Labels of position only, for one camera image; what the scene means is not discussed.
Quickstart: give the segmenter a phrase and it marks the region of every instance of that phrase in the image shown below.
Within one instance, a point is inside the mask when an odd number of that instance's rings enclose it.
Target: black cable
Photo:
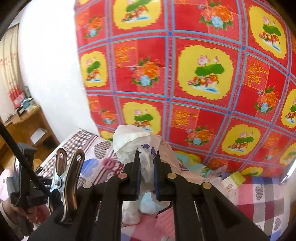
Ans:
[[[46,196],[49,197],[51,195],[51,192],[44,186],[44,184],[42,183],[42,181],[40,181],[40,179],[37,177],[37,175],[35,174],[35,172],[31,168],[31,166],[27,162],[26,158],[22,154],[21,150],[19,149],[19,147],[15,143],[14,139],[12,138],[12,136],[10,135],[10,133],[8,132],[8,130],[5,128],[4,124],[1,121],[0,121],[0,135],[2,136],[2,138],[4,139],[4,141],[7,143],[7,145],[9,146],[9,148],[12,150],[13,154],[18,159],[18,161],[20,162],[20,164],[22,165],[22,167],[26,170],[26,172],[28,173],[28,175],[30,176],[30,178],[32,179],[32,181],[34,182],[34,184],[37,187],[39,187],[40,190]]]

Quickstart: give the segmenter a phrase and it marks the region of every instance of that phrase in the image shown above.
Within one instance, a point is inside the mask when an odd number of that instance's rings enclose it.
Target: round metal bolt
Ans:
[[[91,186],[92,186],[92,183],[91,183],[91,182],[85,182],[85,183],[83,184],[83,187],[84,187],[84,188],[91,188]]]
[[[176,177],[177,177],[177,174],[175,174],[173,172],[171,172],[171,173],[168,174],[168,178],[169,179],[175,179]]]
[[[211,189],[212,184],[210,184],[210,183],[203,183],[202,184],[202,187],[205,188],[205,189]]]
[[[118,174],[118,178],[120,178],[120,179],[125,179],[125,178],[127,178],[127,176],[128,175],[124,172]]]

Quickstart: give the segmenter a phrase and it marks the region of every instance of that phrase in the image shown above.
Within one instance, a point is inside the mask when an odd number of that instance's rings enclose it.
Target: curtain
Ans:
[[[23,84],[18,61],[18,28],[17,24],[8,29],[0,42],[0,76],[15,108],[20,106],[24,98],[23,91],[20,90]]]

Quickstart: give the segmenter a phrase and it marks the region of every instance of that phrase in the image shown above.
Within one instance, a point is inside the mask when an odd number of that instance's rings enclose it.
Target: metal spring clamp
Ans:
[[[67,153],[63,148],[57,150],[55,168],[50,191],[52,195],[48,198],[50,213],[53,213],[63,202],[64,214],[61,223],[71,223],[76,210],[76,189],[85,154],[81,149],[76,150],[67,166]]]

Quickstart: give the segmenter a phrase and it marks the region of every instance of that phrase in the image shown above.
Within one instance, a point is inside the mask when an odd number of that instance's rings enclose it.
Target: wooden cabinet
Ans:
[[[44,161],[48,155],[59,145],[59,141],[52,132],[40,106],[21,117],[15,117],[6,128],[16,143],[24,142],[37,148],[34,158]],[[38,129],[46,130],[45,135],[34,145],[30,137]],[[5,141],[0,137],[0,163],[2,168],[14,165],[14,155]]]

